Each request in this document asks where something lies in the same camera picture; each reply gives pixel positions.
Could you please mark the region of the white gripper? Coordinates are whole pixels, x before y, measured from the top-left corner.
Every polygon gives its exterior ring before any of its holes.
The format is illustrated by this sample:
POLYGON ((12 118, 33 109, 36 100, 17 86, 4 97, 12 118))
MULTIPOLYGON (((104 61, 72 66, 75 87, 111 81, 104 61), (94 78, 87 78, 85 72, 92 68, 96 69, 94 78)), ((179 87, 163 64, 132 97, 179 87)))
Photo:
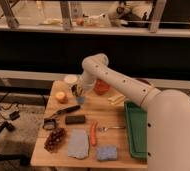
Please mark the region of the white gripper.
POLYGON ((86 91, 89 91, 94 87, 95 82, 96 77, 89 72, 84 71, 79 78, 79 84, 76 85, 77 96, 84 96, 86 91))

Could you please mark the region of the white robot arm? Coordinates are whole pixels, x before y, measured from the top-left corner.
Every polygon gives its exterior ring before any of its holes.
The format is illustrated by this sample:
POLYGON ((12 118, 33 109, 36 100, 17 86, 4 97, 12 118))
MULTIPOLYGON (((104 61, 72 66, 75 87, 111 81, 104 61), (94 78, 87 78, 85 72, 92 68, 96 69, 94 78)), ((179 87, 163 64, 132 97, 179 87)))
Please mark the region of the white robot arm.
POLYGON ((99 78, 147 112, 147 170, 190 171, 190 97, 160 90, 108 67, 103 54, 82 61, 80 85, 88 89, 99 78))

